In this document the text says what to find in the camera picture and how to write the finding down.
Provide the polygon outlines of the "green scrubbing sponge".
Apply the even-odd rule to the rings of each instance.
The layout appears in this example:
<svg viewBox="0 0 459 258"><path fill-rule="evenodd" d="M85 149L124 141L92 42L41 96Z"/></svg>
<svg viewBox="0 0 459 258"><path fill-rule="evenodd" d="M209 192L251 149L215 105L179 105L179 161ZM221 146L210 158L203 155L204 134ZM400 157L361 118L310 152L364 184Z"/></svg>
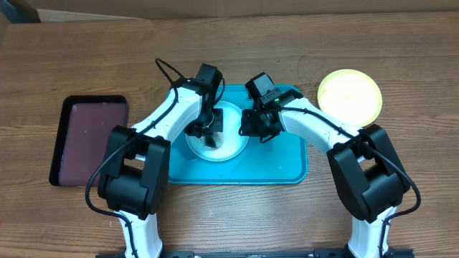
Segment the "green scrubbing sponge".
<svg viewBox="0 0 459 258"><path fill-rule="evenodd" d="M208 148L220 147L220 136L218 133L212 133L204 136L204 145Z"/></svg>

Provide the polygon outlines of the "light blue plate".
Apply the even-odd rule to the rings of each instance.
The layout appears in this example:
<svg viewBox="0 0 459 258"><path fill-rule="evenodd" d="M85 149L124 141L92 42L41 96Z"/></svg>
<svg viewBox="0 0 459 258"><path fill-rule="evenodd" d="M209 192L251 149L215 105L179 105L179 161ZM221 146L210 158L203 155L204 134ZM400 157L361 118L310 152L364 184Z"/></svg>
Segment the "light blue plate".
<svg viewBox="0 0 459 258"><path fill-rule="evenodd" d="M241 125L242 110L236 105L221 101L217 108L223 110L223 132L220 136L220 147L208 148L204 145L204 136L196 138L186 136L191 150L207 161L226 161L237 156L247 145L248 137L238 134Z"/></svg>

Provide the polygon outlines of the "yellow plate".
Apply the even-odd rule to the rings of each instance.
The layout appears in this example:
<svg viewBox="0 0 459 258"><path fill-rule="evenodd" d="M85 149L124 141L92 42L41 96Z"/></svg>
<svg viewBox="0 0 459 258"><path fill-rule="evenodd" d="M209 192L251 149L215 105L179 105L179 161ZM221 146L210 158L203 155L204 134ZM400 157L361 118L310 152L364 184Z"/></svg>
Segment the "yellow plate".
<svg viewBox="0 0 459 258"><path fill-rule="evenodd" d="M377 83L363 72L336 70L324 77L318 87L320 109L350 125L373 123L382 110L382 94Z"/></svg>

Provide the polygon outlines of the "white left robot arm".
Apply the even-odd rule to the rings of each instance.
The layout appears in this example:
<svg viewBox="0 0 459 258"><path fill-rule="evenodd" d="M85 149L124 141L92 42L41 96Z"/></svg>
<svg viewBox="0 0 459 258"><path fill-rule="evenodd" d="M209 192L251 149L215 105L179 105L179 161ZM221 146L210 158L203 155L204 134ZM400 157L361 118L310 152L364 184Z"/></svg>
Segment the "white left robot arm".
<svg viewBox="0 0 459 258"><path fill-rule="evenodd" d="M213 79L184 78L172 82L164 102L131 128L116 126L108 136L103 162L92 175L108 209L87 205L119 219L126 249L122 257L160 257L157 212L169 183L171 144L186 131L193 136L222 131L222 111L215 104L225 88Z"/></svg>

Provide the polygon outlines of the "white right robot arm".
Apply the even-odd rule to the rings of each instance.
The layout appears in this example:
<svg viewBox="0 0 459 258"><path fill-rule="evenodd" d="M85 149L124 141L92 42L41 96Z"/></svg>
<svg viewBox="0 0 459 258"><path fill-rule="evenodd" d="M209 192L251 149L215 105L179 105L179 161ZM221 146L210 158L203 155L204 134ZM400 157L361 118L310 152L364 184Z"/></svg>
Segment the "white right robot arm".
<svg viewBox="0 0 459 258"><path fill-rule="evenodd" d="M347 249L353 257L383 257L388 226L412 188L385 130L347 125L321 112L295 90L249 90L240 135L261 143L281 132L297 135L325 153L337 194L352 216Z"/></svg>

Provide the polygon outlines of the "blue plastic tray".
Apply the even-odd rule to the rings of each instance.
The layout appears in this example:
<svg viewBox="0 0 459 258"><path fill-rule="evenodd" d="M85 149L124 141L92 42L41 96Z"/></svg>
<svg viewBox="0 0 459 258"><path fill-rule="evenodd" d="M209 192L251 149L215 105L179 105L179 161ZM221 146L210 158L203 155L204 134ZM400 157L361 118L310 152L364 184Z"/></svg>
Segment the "blue plastic tray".
<svg viewBox="0 0 459 258"><path fill-rule="evenodd" d="M222 99L242 111L252 107L252 100L242 85L228 85ZM169 183L270 185L301 182L308 172L307 143L301 137L281 133L261 143L248 137L247 145L234 158L207 161L189 147L187 134L181 133L171 145Z"/></svg>

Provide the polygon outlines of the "black tray of brown water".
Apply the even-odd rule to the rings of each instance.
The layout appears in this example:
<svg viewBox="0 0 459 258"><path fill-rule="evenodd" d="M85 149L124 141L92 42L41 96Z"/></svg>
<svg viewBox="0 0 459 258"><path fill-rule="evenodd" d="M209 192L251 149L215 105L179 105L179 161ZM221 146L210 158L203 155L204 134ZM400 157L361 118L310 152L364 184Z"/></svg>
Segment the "black tray of brown water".
<svg viewBox="0 0 459 258"><path fill-rule="evenodd" d="M62 104L49 172L53 186L86 186L103 162L108 136L127 125L122 95L71 95Z"/></svg>

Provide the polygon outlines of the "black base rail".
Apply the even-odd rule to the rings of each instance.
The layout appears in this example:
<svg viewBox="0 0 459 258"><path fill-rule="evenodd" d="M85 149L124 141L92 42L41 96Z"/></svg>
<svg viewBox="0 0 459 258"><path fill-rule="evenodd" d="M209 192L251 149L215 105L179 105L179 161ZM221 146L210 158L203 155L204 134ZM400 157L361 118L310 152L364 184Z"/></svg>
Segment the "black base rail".
<svg viewBox="0 0 459 258"><path fill-rule="evenodd" d="M96 254L96 258L124 258L124 253L116 254ZM242 253L242 252L216 252L216 253L193 253L191 251L183 252L165 252L162 251L160 258L350 258L354 257L351 252L344 248L338 249L315 249L304 252L260 252L260 253ZM386 258L415 258L412 249L393 249L383 256Z"/></svg>

